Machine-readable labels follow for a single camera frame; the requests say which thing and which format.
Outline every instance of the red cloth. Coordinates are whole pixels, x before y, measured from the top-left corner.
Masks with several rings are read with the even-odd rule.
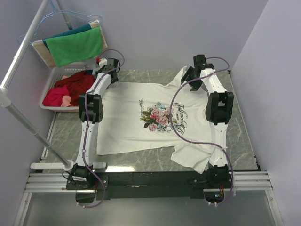
[[[63,96],[69,96],[67,86],[52,88],[46,94],[43,105],[48,107],[60,107],[62,105]]]
[[[55,83],[55,87],[67,86],[69,96],[72,101],[70,102],[73,106],[79,106],[79,95],[85,93],[91,88],[95,81],[93,75],[87,73],[87,71],[77,72],[69,78],[59,80]]]

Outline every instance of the shirt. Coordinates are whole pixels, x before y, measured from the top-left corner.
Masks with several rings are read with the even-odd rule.
[[[170,126],[173,123],[178,133],[188,140],[211,142],[210,126],[205,118],[208,97],[203,89],[190,91],[190,86],[185,86],[170,109],[185,70],[186,67],[182,68],[166,86],[132,82],[110,85],[102,96],[104,114],[98,128],[97,154],[174,146],[171,160],[202,173],[213,148],[183,141]]]

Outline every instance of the marble table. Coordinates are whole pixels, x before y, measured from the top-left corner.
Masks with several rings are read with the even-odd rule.
[[[179,70],[121,70],[118,73],[121,82],[152,82],[168,84]],[[228,72],[218,73],[222,85],[234,92]],[[76,160],[81,137],[81,121],[78,113],[58,113],[55,118],[51,143],[67,159]],[[235,97],[232,118],[227,130],[227,153],[234,170],[257,170],[256,159],[246,131],[246,127]],[[170,160],[173,147],[156,148],[132,153],[96,155],[96,141],[93,154],[95,162],[106,162],[107,172],[124,171],[188,171],[191,168],[181,166]],[[58,162],[48,153],[46,162]]]

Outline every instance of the clothes hanger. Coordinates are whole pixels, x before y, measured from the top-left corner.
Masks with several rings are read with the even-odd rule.
[[[85,16],[86,18],[90,18],[90,17],[92,17],[92,16],[97,16],[97,17],[98,17],[99,23],[101,23],[101,21],[102,21],[102,17],[101,17],[100,15],[98,15],[98,14],[91,14],[91,15],[87,16],[86,14],[74,12],[74,11],[71,11],[71,10],[66,10],[66,9],[64,9],[64,10],[58,10],[58,9],[55,7],[55,5],[54,5],[54,3],[52,2],[52,0],[49,0],[49,3],[50,3],[50,5],[51,5],[51,7],[52,7],[52,12],[46,14],[46,15],[41,19],[41,21],[39,22],[39,24],[38,24],[38,26],[37,26],[37,28],[36,28],[36,30],[35,30],[35,33],[34,33],[33,35],[36,35],[36,34],[37,34],[37,30],[38,30],[39,26],[45,21],[45,19],[47,19],[47,18],[49,18],[49,17],[52,17],[52,16],[54,16],[55,14],[64,14],[64,13],[66,13],[66,14],[69,14],[69,15],[71,15],[71,16],[74,16],[74,17],[76,17],[76,18],[78,18],[78,19],[81,19],[81,20],[85,21],[87,24],[90,23],[90,22],[93,22],[93,21],[95,21],[95,20],[91,20],[91,21],[88,22],[86,19],[84,19],[84,18],[82,18],[82,17],[79,17],[79,16],[77,16],[77,15]],[[17,38],[17,43],[18,43],[19,45],[21,44],[20,39],[21,39],[22,37],[24,37],[24,36],[25,36],[25,34],[23,34],[23,35],[21,35],[21,36],[19,36],[19,37]]]

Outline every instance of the white plastic basket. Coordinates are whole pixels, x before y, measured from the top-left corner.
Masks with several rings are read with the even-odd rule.
[[[88,64],[87,62],[75,62],[64,67],[56,67],[52,69],[50,77],[47,81],[47,84],[43,90],[42,97],[40,100],[40,107],[43,109],[49,109],[55,112],[78,112],[79,107],[48,107],[43,105],[43,100],[47,92],[54,87],[55,83],[62,79],[65,76],[71,76],[76,72],[84,70],[94,70],[95,66]]]

